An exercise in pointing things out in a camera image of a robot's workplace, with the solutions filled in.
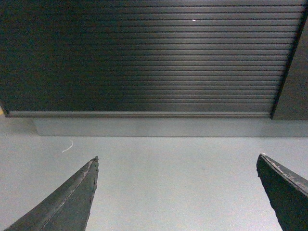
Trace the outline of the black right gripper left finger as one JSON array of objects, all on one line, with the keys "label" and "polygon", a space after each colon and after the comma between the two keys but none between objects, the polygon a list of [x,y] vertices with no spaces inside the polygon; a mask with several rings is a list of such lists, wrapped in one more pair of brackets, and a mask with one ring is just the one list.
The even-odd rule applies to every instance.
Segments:
[{"label": "black right gripper left finger", "polygon": [[97,189],[99,159],[96,156],[7,231],[84,231]]}]

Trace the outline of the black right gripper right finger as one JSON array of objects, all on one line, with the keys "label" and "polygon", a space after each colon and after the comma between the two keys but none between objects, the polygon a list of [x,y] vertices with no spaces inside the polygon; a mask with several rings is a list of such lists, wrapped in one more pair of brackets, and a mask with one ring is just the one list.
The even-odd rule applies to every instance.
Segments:
[{"label": "black right gripper right finger", "polygon": [[267,155],[257,159],[257,173],[283,231],[308,229],[308,181]]}]

